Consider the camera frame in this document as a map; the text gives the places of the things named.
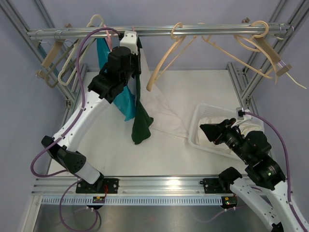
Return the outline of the silver hanging rail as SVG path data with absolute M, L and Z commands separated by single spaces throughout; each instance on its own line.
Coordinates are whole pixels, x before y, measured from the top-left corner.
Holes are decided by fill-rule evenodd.
M 241 23 L 233 25 L 209 25 L 209 24 L 196 24 L 196 25 L 183 25 L 181 29 L 175 29 L 175 35 L 259 35 L 264 32 L 265 27 L 256 25 L 251 27 L 251 23 Z M 269 23 L 268 34 L 285 35 L 288 32 L 293 31 L 293 27 L 286 23 Z M 170 36 L 172 26 L 135 26 L 136 33 L 140 37 L 148 36 Z M 57 30 L 63 30 L 60 37 L 61 39 L 70 38 L 83 38 L 90 34 L 94 30 L 98 30 L 98 27 L 86 27 L 86 28 L 63 28 L 63 29 L 33 29 L 26 32 L 27 36 L 32 40 L 45 40 L 53 39 L 54 33 Z M 114 28 L 116 31 L 123 33 L 125 31 L 131 31 L 132 26 L 120 26 Z

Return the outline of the cream rounded hanger left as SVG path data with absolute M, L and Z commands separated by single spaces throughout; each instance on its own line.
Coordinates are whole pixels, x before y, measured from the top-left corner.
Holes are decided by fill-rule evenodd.
M 69 47 L 69 56 L 68 56 L 68 58 L 65 61 L 61 71 L 59 72 L 59 74 L 57 76 L 57 80 L 61 85 L 68 86 L 70 84 L 71 80 L 73 79 L 73 77 L 77 73 L 76 67 L 74 67 L 74 69 L 73 69 L 72 73 L 70 74 L 69 78 L 67 79 L 67 81 L 64 81 L 62 78 L 69 71 L 71 66 L 76 65 L 76 60 L 79 61 L 79 64 L 82 63 L 82 61 L 85 57 L 85 54 L 88 52 L 88 50 L 90 49 L 90 47 L 91 47 L 91 45 L 93 44 L 94 41 L 95 41 L 95 38 L 90 39 L 89 43 L 85 46 L 85 48 L 83 48 L 81 50 L 79 58 L 77 58 L 77 55 L 78 55 L 78 49 L 80 48 L 82 39 L 77 39 L 76 43 L 74 43 L 72 46 Z

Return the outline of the tan clip hanger right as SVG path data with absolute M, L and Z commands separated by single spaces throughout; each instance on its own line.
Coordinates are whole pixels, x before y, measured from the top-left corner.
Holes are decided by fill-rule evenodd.
M 269 32 L 269 25 L 265 21 L 255 21 L 251 24 L 252 26 L 261 25 L 264 26 L 264 32 L 259 35 L 251 35 L 250 37 L 243 37 L 243 36 L 234 36 L 234 38 L 237 40 L 237 42 L 244 47 L 247 50 L 250 50 L 254 53 L 261 53 L 263 54 L 266 59 L 270 62 L 271 68 L 269 71 L 264 72 L 262 69 L 256 69 L 246 63 L 246 67 L 251 69 L 252 71 L 256 72 L 257 74 L 262 75 L 264 78 L 272 79 L 272 76 L 270 74 L 274 72 L 275 77 L 275 84 L 277 84 L 278 79 L 283 74 L 286 74 L 296 85 L 303 89 L 307 89 L 302 84 L 298 83 L 289 73 L 288 71 L 292 68 L 289 64 L 284 64 L 283 60 L 281 59 L 281 56 L 278 52 L 275 51 L 274 48 L 271 47 L 271 45 L 268 43 L 268 41 L 265 39 L 265 36 Z

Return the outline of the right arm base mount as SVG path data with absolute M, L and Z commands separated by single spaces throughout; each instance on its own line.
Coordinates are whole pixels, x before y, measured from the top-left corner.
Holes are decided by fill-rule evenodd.
M 219 183 L 218 178 L 204 178 L 199 182 L 206 194 L 232 194 L 231 190 L 226 190 Z

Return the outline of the thick pink plastic hanger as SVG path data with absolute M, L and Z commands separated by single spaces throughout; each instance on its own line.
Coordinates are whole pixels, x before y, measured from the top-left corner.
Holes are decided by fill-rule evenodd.
M 112 39 L 111 39 L 111 36 L 110 36 L 110 32 L 107 30 L 106 34 L 107 34 L 107 37 L 106 37 L 105 41 L 107 43 L 109 50 L 112 51 L 113 46 L 112 46 Z

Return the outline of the beige plastic hanger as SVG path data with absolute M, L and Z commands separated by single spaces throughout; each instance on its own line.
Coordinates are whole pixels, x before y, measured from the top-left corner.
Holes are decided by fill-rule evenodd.
M 162 65 L 165 63 L 166 59 L 171 55 L 185 40 L 187 37 L 186 35 L 175 35 L 175 29 L 181 29 L 183 27 L 183 24 L 181 22 L 178 22 L 174 25 L 173 29 L 170 33 L 170 38 L 174 41 L 174 44 L 167 50 L 167 52 L 164 54 L 164 56 L 161 58 L 161 60 L 158 62 L 156 68 L 154 69 L 153 73 L 151 74 L 151 77 L 147 83 L 146 89 L 150 92 L 152 91 L 153 85 L 155 82 L 159 79 L 159 77 L 167 70 L 167 68 L 170 67 L 170 65 L 188 48 L 188 46 L 196 40 L 197 35 L 194 35 L 191 41 L 174 57 L 174 59 L 162 70 L 162 72 L 159 72 L 162 68 Z

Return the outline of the cream white t shirt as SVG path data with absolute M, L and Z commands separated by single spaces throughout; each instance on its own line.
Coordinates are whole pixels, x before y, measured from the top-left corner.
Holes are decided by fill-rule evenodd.
M 167 71 L 148 91 L 152 72 L 144 52 L 141 65 L 141 102 L 154 118 L 151 128 L 209 154 L 237 158 L 225 144 L 209 142 L 199 127 L 201 123 L 220 123 L 236 115 L 238 103 L 227 70 Z

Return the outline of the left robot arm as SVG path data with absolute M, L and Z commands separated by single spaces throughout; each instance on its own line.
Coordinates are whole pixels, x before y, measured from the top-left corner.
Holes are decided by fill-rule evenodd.
M 53 137 L 45 136 L 42 144 L 49 156 L 66 171 L 84 180 L 93 193 L 103 189 L 103 175 L 94 168 L 86 156 L 78 152 L 84 135 L 115 98 L 127 86 L 130 78 L 140 71 L 138 37 L 126 31 L 109 54 L 108 60 L 88 86 L 82 102 L 65 125 Z

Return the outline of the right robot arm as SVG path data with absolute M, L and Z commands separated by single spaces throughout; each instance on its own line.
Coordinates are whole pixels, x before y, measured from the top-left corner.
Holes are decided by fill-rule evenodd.
M 292 202 L 287 176 L 269 156 L 270 143 L 262 131 L 252 130 L 243 135 L 240 125 L 251 120 L 244 117 L 225 119 L 218 124 L 201 124 L 207 139 L 215 145 L 225 144 L 245 164 L 248 177 L 268 198 L 266 202 L 247 184 L 233 167 L 222 171 L 218 186 L 224 192 L 232 191 L 260 218 L 270 232 L 307 232 L 309 224 Z

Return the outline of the beige hanger right thin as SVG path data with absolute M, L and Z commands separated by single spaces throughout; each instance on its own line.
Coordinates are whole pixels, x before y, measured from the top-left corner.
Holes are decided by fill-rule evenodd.
M 267 71 L 266 73 L 264 73 L 261 69 L 256 69 L 256 68 L 252 67 L 251 65 L 244 62 L 243 60 L 241 60 L 241 59 L 237 58 L 236 56 L 230 54 L 229 52 L 225 51 L 224 49 L 219 47 L 215 42 L 211 42 L 211 35 L 207 36 L 206 38 L 204 36 L 201 36 L 201 37 L 202 37 L 203 41 L 205 41 L 206 43 L 215 47 L 216 49 L 220 50 L 225 55 L 234 59 L 238 63 L 244 65 L 245 67 L 249 68 L 250 70 L 254 71 L 255 73 L 261 75 L 262 77 L 264 77 L 266 79 L 272 79 L 273 77 L 269 76 L 269 74 L 272 71 L 274 71 L 275 75 L 277 75 L 276 72 L 277 72 L 278 69 L 276 67 L 276 64 L 272 60 L 270 54 L 264 48 L 262 48 L 260 45 L 258 45 L 257 42 L 253 41 L 254 39 L 263 39 L 264 36 L 267 35 L 267 33 L 269 32 L 269 25 L 265 21 L 259 20 L 259 21 L 255 21 L 255 22 L 251 23 L 250 26 L 253 27 L 253 26 L 256 26 L 256 25 L 263 25 L 265 27 L 264 32 L 262 34 L 252 35 L 250 38 L 247 38 L 247 37 L 244 37 L 244 36 L 241 36 L 241 35 L 234 35 L 234 39 L 245 49 L 252 51 L 252 52 L 263 53 L 265 55 L 265 57 L 268 59 L 268 61 L 271 63 L 271 66 L 272 66 L 271 70 Z

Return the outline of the tan clip hanger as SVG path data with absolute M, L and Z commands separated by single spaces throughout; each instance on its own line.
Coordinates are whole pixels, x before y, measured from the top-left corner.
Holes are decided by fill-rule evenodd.
M 57 61 L 54 61 L 66 41 L 65 39 L 61 39 L 60 37 L 62 32 L 63 30 L 57 30 L 54 33 L 55 42 L 51 46 L 50 51 L 47 53 L 46 57 L 42 62 L 42 69 L 37 71 L 36 73 L 40 78 L 42 78 L 45 81 L 45 83 L 50 88 L 55 88 L 58 84 L 68 86 L 73 78 L 73 74 L 71 74 L 70 77 L 67 79 L 67 81 L 64 81 L 62 79 L 66 75 L 66 73 L 70 70 L 70 68 L 74 65 L 74 60 L 72 60 L 72 57 L 76 49 L 78 48 L 80 42 L 79 39 L 75 40 L 74 42 L 71 42 L 71 45 L 66 48 L 65 52 L 60 56 L 60 58 Z M 62 66 L 62 69 L 59 71 L 56 80 L 54 80 L 51 83 L 50 79 L 52 73 L 65 57 L 67 57 L 67 59 L 64 65 Z
M 244 47 L 247 50 L 250 50 L 254 53 L 261 53 L 263 54 L 266 59 L 270 62 L 271 68 L 269 71 L 264 72 L 262 69 L 256 69 L 246 63 L 246 67 L 251 69 L 252 71 L 256 72 L 257 74 L 262 75 L 264 78 L 272 79 L 272 76 L 270 74 L 274 72 L 275 77 L 275 84 L 277 84 L 278 79 L 283 74 L 286 74 L 296 85 L 303 89 L 307 89 L 302 84 L 298 83 L 289 73 L 288 71 L 292 68 L 289 64 L 284 64 L 283 60 L 281 59 L 281 56 L 278 52 L 275 51 L 274 48 L 271 47 L 271 45 L 268 43 L 268 41 L 265 39 L 265 36 L 269 32 L 269 25 L 265 21 L 255 21 L 251 24 L 252 26 L 261 25 L 264 26 L 264 32 L 259 35 L 251 35 L 250 37 L 243 37 L 243 36 L 234 36 L 234 38 L 237 40 L 237 42 Z

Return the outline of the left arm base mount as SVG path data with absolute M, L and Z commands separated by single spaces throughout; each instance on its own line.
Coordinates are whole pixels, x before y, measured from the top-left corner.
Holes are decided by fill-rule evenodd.
M 77 184 L 76 193 L 78 194 L 117 194 L 119 188 L 118 178 L 104 178 L 103 182 L 98 184 L 89 184 L 82 180 Z

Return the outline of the teal blue t shirt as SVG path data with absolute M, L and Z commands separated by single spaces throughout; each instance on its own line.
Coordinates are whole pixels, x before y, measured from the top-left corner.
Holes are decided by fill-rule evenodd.
M 108 54 L 110 48 L 105 39 L 97 39 L 97 56 L 100 69 L 108 61 Z M 136 115 L 135 95 L 133 95 L 128 88 L 124 87 L 122 93 L 120 93 L 113 101 L 118 110 L 125 116 L 125 121 L 133 119 Z

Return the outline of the beige hanger right thick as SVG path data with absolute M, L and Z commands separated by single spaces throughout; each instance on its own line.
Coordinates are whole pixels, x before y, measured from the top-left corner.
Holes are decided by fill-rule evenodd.
M 257 42 L 258 45 L 260 45 L 262 48 L 264 48 L 271 56 L 272 60 L 275 62 L 276 67 L 278 65 L 278 63 L 281 61 L 281 56 L 278 54 L 278 52 L 275 51 L 275 49 L 268 43 L 268 41 L 265 39 L 265 36 L 263 39 L 254 39 L 254 42 Z M 274 73 L 274 77 L 275 77 L 275 84 L 277 84 L 278 82 L 278 74 L 275 75 Z

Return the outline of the tan clip hanger left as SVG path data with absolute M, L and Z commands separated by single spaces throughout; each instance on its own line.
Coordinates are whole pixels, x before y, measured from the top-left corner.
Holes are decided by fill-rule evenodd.
M 61 39 L 60 37 L 62 32 L 63 30 L 57 30 L 54 33 L 55 42 L 51 46 L 50 51 L 47 53 L 46 57 L 42 62 L 42 69 L 37 71 L 36 73 L 40 78 L 42 78 L 45 81 L 45 83 L 50 88 L 55 88 L 58 84 L 68 86 L 73 78 L 73 74 L 71 74 L 70 77 L 67 79 L 67 81 L 64 81 L 62 79 L 66 75 L 66 73 L 70 70 L 70 68 L 74 65 L 74 60 L 72 60 L 72 57 L 76 49 L 78 48 L 80 42 L 79 39 L 75 40 L 74 42 L 71 42 L 71 45 L 66 48 L 65 52 L 60 56 L 60 58 L 57 61 L 54 61 L 66 41 L 65 39 Z M 67 57 L 67 59 L 64 65 L 62 66 L 62 69 L 59 71 L 56 80 L 54 80 L 51 83 L 50 79 L 52 73 L 65 57 Z

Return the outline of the dark green t shirt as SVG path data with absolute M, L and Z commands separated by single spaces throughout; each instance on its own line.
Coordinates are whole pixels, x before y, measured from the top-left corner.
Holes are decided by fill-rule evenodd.
M 132 127 L 131 138 L 135 145 L 142 143 L 144 140 L 148 139 L 151 136 L 149 127 L 152 125 L 154 119 L 150 117 L 143 107 L 140 97 L 141 97 L 141 53 L 142 45 L 140 39 L 137 39 L 137 48 L 138 48 L 138 64 L 137 69 L 134 72 L 135 82 L 136 82 L 136 114 L 134 118 L 134 123 Z

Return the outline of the white plastic basket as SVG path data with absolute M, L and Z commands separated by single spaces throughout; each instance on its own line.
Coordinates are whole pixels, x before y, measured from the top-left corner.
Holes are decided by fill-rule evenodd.
M 223 124 L 234 128 L 242 138 L 253 140 L 253 147 L 268 153 L 271 145 L 265 136 L 264 121 L 250 115 L 250 110 L 242 107 L 228 110 L 205 103 L 198 104 L 189 129 L 189 144 L 199 150 L 222 157 L 239 160 L 240 158 L 224 142 L 218 144 L 216 133 L 224 130 Z

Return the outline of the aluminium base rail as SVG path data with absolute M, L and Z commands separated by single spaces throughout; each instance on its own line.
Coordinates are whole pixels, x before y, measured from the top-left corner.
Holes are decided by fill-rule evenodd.
M 118 193 L 113 196 L 201 196 L 204 188 L 199 183 L 204 178 L 218 178 L 211 175 L 187 176 L 106 176 L 118 178 Z M 32 195 L 59 196 L 77 181 L 73 176 L 36 178 Z

